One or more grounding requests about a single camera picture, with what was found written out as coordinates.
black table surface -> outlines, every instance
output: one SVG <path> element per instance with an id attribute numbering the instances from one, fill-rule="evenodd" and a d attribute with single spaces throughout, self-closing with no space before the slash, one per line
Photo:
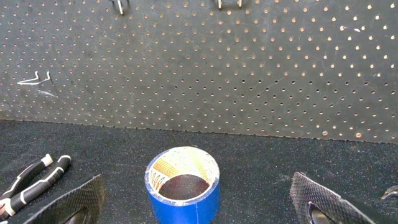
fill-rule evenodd
<path id="1" fill-rule="evenodd" d="M 53 159 L 68 154 L 70 170 L 32 203 L 103 174 L 106 204 L 99 223 L 157 223 L 144 172 L 153 157 L 177 146 L 203 149 L 220 167 L 221 203 L 213 223 L 298 223 L 289 196 L 296 171 L 381 214 L 398 216 L 395 199 L 380 200 L 398 184 L 398 147 L 368 142 L 0 121 L 0 189 L 46 153 Z"/>

black handle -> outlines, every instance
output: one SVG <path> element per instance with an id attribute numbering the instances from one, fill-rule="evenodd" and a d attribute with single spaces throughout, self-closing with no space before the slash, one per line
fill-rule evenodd
<path id="1" fill-rule="evenodd" d="M 21 193 L 13 196 L 10 201 L 10 206 L 13 211 L 18 212 L 24 205 L 29 203 L 31 200 L 48 190 L 51 186 L 57 183 L 62 175 L 67 171 L 70 165 L 71 158 L 70 156 L 64 155 L 61 156 L 54 165 L 54 167 L 50 170 L 49 174 L 47 174 L 43 179 L 37 181 L 30 187 L 23 190 Z"/>
<path id="2" fill-rule="evenodd" d="M 47 154 L 41 160 L 27 167 L 17 176 L 17 179 L 9 186 L 3 195 L 0 196 L 0 201 L 5 198 L 12 198 L 15 194 L 24 190 L 32 179 L 51 163 L 52 158 Z"/>

plier handle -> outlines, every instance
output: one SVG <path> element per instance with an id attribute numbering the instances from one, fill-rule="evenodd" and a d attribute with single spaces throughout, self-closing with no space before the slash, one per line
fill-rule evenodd
<path id="1" fill-rule="evenodd" d="M 22 171 L 10 187 L 0 196 L 0 221 L 15 215 L 23 206 L 57 183 L 69 168 L 70 161 L 70 156 L 61 156 L 45 177 L 28 188 L 26 187 L 32 179 L 51 165 L 53 160 L 47 154 L 41 160 Z"/>

blue tape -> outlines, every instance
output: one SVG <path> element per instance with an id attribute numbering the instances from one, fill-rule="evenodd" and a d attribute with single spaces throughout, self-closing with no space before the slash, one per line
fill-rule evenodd
<path id="1" fill-rule="evenodd" d="M 211 222 L 220 205 L 219 177 L 214 180 L 210 189 L 193 200 L 169 200 L 154 191 L 150 186 L 149 169 L 166 152 L 168 151 L 164 151 L 152 160 L 145 174 L 146 187 L 156 218 L 161 224 L 207 224 Z"/>

tape roll inner core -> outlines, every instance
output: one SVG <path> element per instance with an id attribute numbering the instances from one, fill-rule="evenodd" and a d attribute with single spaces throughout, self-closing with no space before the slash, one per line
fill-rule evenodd
<path id="1" fill-rule="evenodd" d="M 219 176 L 217 163 L 207 152 L 177 147 L 154 161 L 148 181 L 160 197 L 184 202 L 205 194 Z"/>

